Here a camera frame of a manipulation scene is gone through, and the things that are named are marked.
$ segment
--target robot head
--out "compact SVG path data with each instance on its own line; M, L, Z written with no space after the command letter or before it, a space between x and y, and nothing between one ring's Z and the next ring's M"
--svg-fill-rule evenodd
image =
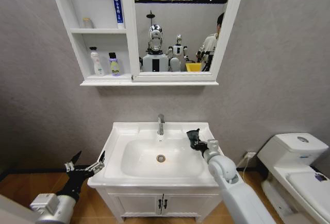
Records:
M181 35L177 35L177 36L176 36L176 44L177 44L177 45L181 45L181 42L182 42Z
M159 51L163 42L163 33L159 25L152 25L149 29L149 47L153 51Z

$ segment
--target white bottle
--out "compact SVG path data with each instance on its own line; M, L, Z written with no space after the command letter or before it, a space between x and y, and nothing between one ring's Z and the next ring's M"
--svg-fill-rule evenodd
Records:
M96 47L90 47L90 49L91 49L91 59L94 62L95 74L97 76L104 76L105 73L104 73L104 69L101 65L100 57L98 55L98 52L96 51L97 48Z

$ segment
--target cable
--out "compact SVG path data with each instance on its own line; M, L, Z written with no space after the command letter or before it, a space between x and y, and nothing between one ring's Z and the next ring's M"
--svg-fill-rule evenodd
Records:
M245 168L243 170L243 181L244 182L245 182L244 173L245 173L246 168L248 167L249 161L250 161L250 157L247 158L247 162L246 162Z
M246 158L242 158L242 160L240 160L240 162L236 165L236 168L238 168L244 161L246 160Z

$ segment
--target person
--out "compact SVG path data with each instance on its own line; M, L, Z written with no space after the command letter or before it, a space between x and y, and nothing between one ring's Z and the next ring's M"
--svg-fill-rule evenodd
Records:
M214 52L216 50L220 30L221 30L221 25L222 25L222 20L223 20L224 13L219 15L217 19L217 32L209 35L206 37L202 47L200 50L196 53L197 61L202 63L202 69L205 67L205 64L208 62L208 55L204 54L202 56L202 52Z

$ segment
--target mirror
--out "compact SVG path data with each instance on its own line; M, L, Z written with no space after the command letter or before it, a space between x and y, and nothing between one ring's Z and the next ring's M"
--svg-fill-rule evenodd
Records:
M135 0L141 72L207 72L228 0Z

